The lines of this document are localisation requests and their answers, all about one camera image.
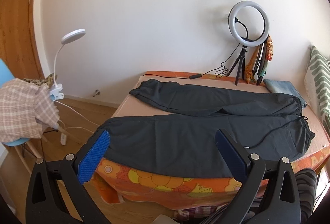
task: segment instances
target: floral pattern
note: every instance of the floral pattern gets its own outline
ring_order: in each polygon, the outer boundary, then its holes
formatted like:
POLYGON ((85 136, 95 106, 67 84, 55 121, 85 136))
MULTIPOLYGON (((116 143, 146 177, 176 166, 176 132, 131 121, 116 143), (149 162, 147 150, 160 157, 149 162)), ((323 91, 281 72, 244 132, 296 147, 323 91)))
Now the floral pattern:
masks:
MULTIPOLYGON (((170 77, 186 77, 192 73, 148 72, 170 77)), ((214 75, 202 78, 214 79, 214 75)), ((293 171, 311 167, 318 171, 330 155, 330 146, 312 156, 291 163, 293 171)), ((107 203, 120 203, 121 195, 132 201, 157 202, 171 209, 203 205, 222 205, 233 199, 242 185, 234 178, 182 178, 162 176, 133 169, 102 159, 92 182, 107 203)), ((262 195, 267 181, 262 181, 257 195, 262 195)))

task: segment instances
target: blue denim fabric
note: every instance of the blue denim fabric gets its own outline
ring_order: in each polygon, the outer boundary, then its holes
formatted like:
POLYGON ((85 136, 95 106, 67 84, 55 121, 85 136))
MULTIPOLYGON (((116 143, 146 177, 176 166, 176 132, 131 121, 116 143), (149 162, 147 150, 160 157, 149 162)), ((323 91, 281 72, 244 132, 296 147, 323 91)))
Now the blue denim fabric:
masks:
POLYGON ((264 79, 264 83, 269 91, 272 93, 284 93, 292 96, 296 96, 301 101, 301 107, 306 108, 307 103, 299 94, 299 92, 294 88, 290 82, 286 81, 274 81, 270 79, 264 79))

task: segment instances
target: chair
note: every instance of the chair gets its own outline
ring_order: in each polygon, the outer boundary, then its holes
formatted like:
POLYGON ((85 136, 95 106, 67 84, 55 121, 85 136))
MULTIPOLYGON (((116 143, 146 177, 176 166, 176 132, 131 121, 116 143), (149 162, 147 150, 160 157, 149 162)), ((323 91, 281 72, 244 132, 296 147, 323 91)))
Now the chair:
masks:
MULTIPOLYGON (((6 64, 3 62, 3 60, 0 58, 0 87, 2 87, 2 85, 7 82, 10 81, 12 79, 14 79, 15 77, 13 76, 13 74, 10 72, 10 70, 8 69, 8 67, 6 66, 6 64)), ((38 150, 34 147, 34 145, 32 144, 32 142, 30 141, 29 138, 19 138, 18 140, 12 141, 12 142, 8 142, 8 143, 3 143, 4 145, 7 145, 9 147, 14 147, 19 158, 21 159, 22 163, 24 164, 25 168, 28 170, 28 172, 31 174, 31 170, 28 167, 26 161, 24 160, 23 154, 19 148, 20 145, 24 145, 27 144, 29 146, 29 148, 31 149, 31 151, 33 152, 34 156, 36 158, 40 158, 42 157, 42 155, 38 152, 38 150)))

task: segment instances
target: blue gripper pad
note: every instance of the blue gripper pad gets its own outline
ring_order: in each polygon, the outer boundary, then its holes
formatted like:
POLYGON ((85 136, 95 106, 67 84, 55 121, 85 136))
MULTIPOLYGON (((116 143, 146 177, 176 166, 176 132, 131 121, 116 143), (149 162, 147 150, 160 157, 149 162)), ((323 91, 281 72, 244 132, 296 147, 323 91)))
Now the blue gripper pad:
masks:
POLYGON ((248 179, 246 163, 221 130, 216 132, 215 142, 235 180, 245 183, 248 179))
POLYGON ((78 164, 77 178, 81 184, 90 181, 110 144, 110 134, 104 130, 88 153, 78 164))

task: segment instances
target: black tripod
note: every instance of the black tripod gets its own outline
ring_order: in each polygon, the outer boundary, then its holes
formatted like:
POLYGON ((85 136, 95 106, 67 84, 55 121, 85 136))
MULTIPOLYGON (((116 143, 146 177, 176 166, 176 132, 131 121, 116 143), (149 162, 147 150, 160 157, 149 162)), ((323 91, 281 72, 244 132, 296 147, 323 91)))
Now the black tripod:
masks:
POLYGON ((245 79, 245 53, 247 52, 247 50, 245 50, 247 48, 247 46, 243 46, 240 55, 238 56, 238 58, 236 58, 233 66, 230 68, 229 72, 227 73, 227 77, 231 74, 231 72, 233 71, 233 69, 235 68, 235 66, 238 64, 238 70, 237 70, 237 75, 236 75, 236 80, 235 80, 235 85, 237 86, 238 84, 238 79, 240 78, 240 71, 242 70, 242 78, 243 80, 245 79))

